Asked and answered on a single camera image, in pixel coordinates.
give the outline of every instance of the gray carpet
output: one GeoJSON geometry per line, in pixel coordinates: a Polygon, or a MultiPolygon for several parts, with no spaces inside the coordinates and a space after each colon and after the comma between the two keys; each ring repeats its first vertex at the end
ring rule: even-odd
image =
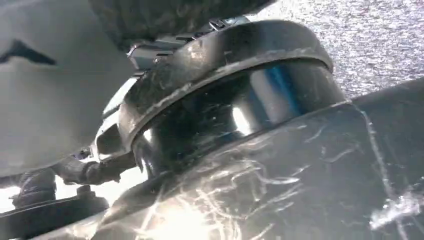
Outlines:
{"type": "Polygon", "coordinates": [[[312,29],[348,98],[424,76],[423,0],[281,0],[248,17],[312,29]]]}

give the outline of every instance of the scratch mark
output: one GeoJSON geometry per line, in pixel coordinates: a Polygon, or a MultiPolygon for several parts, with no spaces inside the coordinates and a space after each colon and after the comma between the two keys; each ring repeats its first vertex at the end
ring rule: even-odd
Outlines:
{"type": "Polygon", "coordinates": [[[341,153],[337,154],[335,157],[326,158],[326,159],[324,159],[324,161],[327,162],[327,163],[331,163],[331,164],[335,163],[338,160],[340,160],[341,158],[343,158],[345,155],[353,153],[355,150],[356,150],[356,147],[346,149],[345,151],[342,151],[341,153]]]}
{"type": "Polygon", "coordinates": [[[421,223],[419,223],[414,216],[411,216],[411,218],[412,218],[412,221],[415,223],[416,228],[418,228],[418,230],[422,233],[422,235],[424,235],[424,226],[421,223]]]}
{"type": "Polygon", "coordinates": [[[279,213],[279,212],[285,211],[286,209],[290,208],[294,204],[295,203],[291,201],[291,202],[287,203],[286,205],[284,205],[283,207],[276,208],[274,212],[279,213]]]}
{"type": "Polygon", "coordinates": [[[316,138],[318,138],[322,133],[323,133],[323,130],[325,129],[327,127],[327,125],[324,125],[324,126],[322,126],[313,136],[311,136],[310,138],[308,138],[308,139],[306,139],[305,141],[304,141],[304,143],[310,143],[310,142],[312,142],[313,140],[315,140],[316,138]]]}
{"type": "MultiPolygon", "coordinates": [[[[368,132],[368,137],[369,137],[369,142],[371,143],[372,151],[374,153],[375,159],[376,159],[378,166],[379,166],[379,171],[380,171],[380,174],[381,174],[381,178],[382,178],[381,180],[382,180],[382,183],[383,183],[384,191],[390,199],[394,199],[395,198],[394,190],[392,189],[392,186],[390,185],[389,173],[386,169],[384,157],[383,157],[383,154],[380,150],[380,147],[379,147],[377,139],[376,139],[377,132],[374,129],[374,124],[365,111],[361,110],[357,105],[355,105],[352,102],[350,102],[350,104],[358,111],[358,113],[360,113],[362,115],[362,118],[365,121],[365,126],[366,126],[366,130],[368,132]]],[[[396,227],[397,227],[397,230],[399,232],[400,237],[403,240],[408,240],[408,235],[405,232],[405,229],[404,229],[402,222],[399,218],[400,216],[404,217],[404,215],[402,214],[402,211],[398,212],[398,213],[400,213],[400,215],[398,217],[392,218],[392,221],[394,220],[396,222],[396,227]]],[[[382,223],[385,222],[385,220],[388,220],[388,219],[391,219],[391,218],[390,217],[389,218],[383,218],[382,223]]],[[[370,221],[371,229],[376,228],[376,227],[373,227],[373,225],[371,224],[373,222],[375,223],[376,219],[374,219],[374,221],[373,221],[372,216],[371,216],[371,221],[370,221]]]]}
{"type": "Polygon", "coordinates": [[[396,200],[387,200],[382,210],[375,210],[371,214],[371,229],[376,230],[393,221],[420,214],[423,200],[423,196],[411,192],[399,196],[396,200]]]}
{"type": "Polygon", "coordinates": [[[305,165],[303,167],[299,167],[290,177],[294,177],[296,175],[301,174],[303,171],[305,171],[307,168],[309,168],[311,165],[305,165]]]}
{"type": "Polygon", "coordinates": [[[250,240],[259,240],[261,239],[269,230],[274,227],[275,223],[270,223],[264,230],[262,230],[258,235],[252,237],[250,240]]]}

